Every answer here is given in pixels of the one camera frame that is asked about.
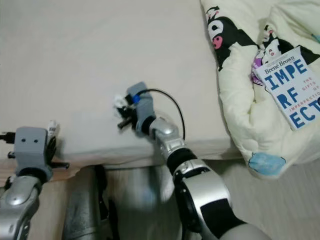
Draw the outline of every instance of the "white bed sheet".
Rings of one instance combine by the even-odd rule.
[[[66,161],[158,164],[146,138],[118,131],[113,110],[116,93],[144,81],[179,102],[195,153],[239,157],[203,16],[197,0],[1,0],[0,131],[56,120]],[[181,126],[175,106],[153,96],[156,112]],[[0,158],[11,149],[1,142]]]

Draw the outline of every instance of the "bed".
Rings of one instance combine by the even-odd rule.
[[[47,128],[56,120],[56,161],[71,163],[67,176],[93,164],[162,164],[150,141],[117,129],[115,94],[144,81],[178,101],[186,142],[200,158],[240,158],[220,107],[206,28],[197,0],[2,0],[0,132]],[[175,106],[153,97],[156,113],[181,131]],[[15,161],[7,159],[12,149],[0,143],[1,180],[14,172]]]

